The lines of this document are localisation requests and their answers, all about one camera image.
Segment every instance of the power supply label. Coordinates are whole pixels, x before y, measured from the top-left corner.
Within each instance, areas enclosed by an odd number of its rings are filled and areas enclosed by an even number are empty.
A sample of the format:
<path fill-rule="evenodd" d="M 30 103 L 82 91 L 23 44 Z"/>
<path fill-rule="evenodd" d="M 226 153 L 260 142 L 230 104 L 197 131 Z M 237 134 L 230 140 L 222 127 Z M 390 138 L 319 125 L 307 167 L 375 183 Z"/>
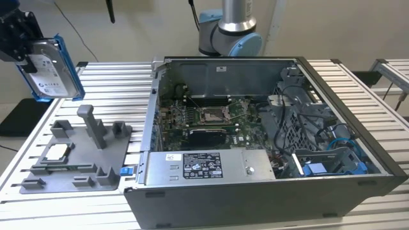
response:
<path fill-rule="evenodd" d="M 222 178 L 219 153 L 183 153 L 183 178 Z"/>

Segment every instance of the black mat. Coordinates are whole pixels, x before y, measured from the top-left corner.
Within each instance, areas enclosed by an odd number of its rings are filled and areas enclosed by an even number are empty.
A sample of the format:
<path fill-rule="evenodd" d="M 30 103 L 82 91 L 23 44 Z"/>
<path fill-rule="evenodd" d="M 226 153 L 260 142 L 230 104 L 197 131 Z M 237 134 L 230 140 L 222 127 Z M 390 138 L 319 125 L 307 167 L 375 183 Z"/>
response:
<path fill-rule="evenodd" d="M 0 136 L 27 137 L 49 105 L 50 102 L 22 99 L 0 124 Z"/>

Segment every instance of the aluminum extrusion table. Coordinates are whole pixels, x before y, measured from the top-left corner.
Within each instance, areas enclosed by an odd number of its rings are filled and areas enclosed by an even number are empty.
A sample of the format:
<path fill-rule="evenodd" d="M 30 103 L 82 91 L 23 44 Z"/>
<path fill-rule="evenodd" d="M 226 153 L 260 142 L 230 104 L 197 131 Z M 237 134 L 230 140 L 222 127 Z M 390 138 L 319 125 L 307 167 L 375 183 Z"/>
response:
<path fill-rule="evenodd" d="M 375 96 L 342 64 L 330 60 L 310 60 L 318 74 L 339 96 L 374 138 L 409 173 L 409 124 Z M 103 124 L 115 120 L 133 127 L 125 156 L 125 166 L 138 163 L 139 141 L 150 89 L 150 63 L 89 63 L 78 69 L 86 91 L 83 101 L 53 101 L 27 140 L 0 177 L 0 229 L 138 229 L 121 191 L 133 183 L 122 177 L 118 189 L 21 195 L 18 183 L 27 176 L 50 138 L 49 127 L 55 119 L 83 126 L 75 116 L 79 104 L 94 106 L 94 117 Z M 366 199 L 343 218 L 219 227 L 214 229 L 331 229 L 379 230 L 409 226 L 409 181 L 388 195 Z"/>

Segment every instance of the hard drive label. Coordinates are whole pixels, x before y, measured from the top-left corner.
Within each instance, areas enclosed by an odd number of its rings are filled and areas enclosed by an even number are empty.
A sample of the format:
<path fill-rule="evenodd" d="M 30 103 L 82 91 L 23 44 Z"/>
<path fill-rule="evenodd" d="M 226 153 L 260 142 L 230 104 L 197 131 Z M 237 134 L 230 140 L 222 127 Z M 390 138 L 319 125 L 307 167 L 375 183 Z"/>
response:
<path fill-rule="evenodd" d="M 29 55 L 37 72 L 30 74 L 38 91 L 47 96 L 66 96 L 67 92 L 63 87 L 59 75 L 53 67 L 51 60 L 43 55 Z"/>
<path fill-rule="evenodd" d="M 219 153 L 185 153 L 183 178 L 222 178 Z"/>

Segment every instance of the robotic arm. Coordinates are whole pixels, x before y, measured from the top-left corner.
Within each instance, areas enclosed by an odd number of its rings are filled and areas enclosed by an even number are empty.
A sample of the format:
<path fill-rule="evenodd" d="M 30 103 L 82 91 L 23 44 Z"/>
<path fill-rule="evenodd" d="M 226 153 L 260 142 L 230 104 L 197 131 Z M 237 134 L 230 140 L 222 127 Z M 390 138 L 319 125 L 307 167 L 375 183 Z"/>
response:
<path fill-rule="evenodd" d="M 85 95 L 59 36 L 43 38 L 31 12 L 17 0 L 0 0 L 0 59 L 13 62 L 37 101 L 81 100 Z"/>
<path fill-rule="evenodd" d="M 31 12 L 18 10 L 17 0 L 0 0 L 0 3 L 0 59 L 14 62 L 26 73 L 35 73 L 27 58 L 29 41 L 42 38 L 35 17 Z"/>
<path fill-rule="evenodd" d="M 206 56 L 256 56 L 262 38 L 251 16 L 251 0 L 222 0 L 222 10 L 202 11 L 198 51 Z"/>

